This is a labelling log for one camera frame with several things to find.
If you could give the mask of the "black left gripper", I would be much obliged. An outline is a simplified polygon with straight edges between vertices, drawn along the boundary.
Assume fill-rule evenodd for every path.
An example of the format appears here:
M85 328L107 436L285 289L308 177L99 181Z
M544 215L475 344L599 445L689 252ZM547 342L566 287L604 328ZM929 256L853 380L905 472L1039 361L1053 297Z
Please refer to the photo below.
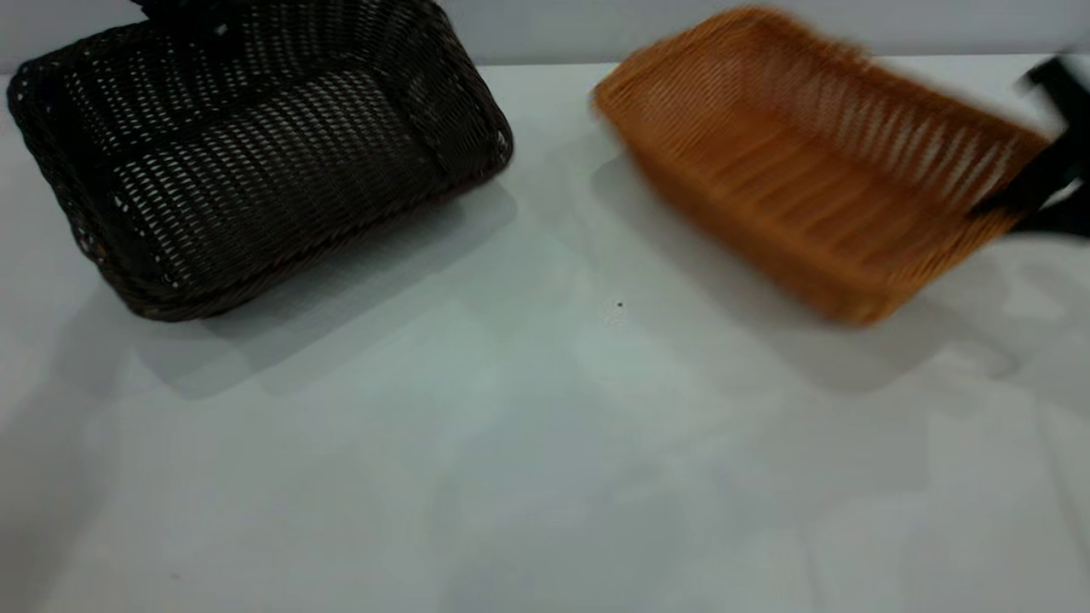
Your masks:
M133 1L152 22L165 25L211 26L225 22L234 1Z

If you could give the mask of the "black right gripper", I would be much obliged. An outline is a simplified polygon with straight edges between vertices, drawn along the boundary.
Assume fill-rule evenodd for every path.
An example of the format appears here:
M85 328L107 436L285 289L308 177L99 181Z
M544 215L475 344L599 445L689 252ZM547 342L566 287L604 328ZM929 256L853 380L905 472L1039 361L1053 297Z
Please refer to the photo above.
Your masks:
M1043 91L1063 121L1054 145L1040 151L1007 185L991 193L971 209L972 217L993 212L1036 212L1047 199L1076 179L1076 163L1087 167L1089 158L1089 92L1077 77L1068 55L1051 55L1036 63L1024 77L1027 91ZM1012 226L1012 233L1064 235L1089 239L1089 202L1059 201Z

